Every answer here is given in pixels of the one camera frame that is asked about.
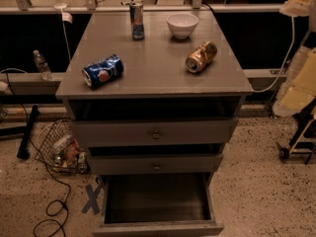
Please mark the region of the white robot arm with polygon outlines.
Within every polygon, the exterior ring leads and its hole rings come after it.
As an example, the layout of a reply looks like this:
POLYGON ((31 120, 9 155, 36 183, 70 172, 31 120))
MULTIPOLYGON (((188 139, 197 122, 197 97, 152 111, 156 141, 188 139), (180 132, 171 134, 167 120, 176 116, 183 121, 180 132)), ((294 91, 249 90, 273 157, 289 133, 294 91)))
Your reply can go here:
MULTIPOLYGON (((287 0, 279 11, 292 18, 308 17, 307 34, 316 29, 316 0, 287 0)), ((316 97, 316 47, 301 42, 285 73, 286 80, 280 85, 273 104, 273 113, 289 117, 300 113, 316 97)))

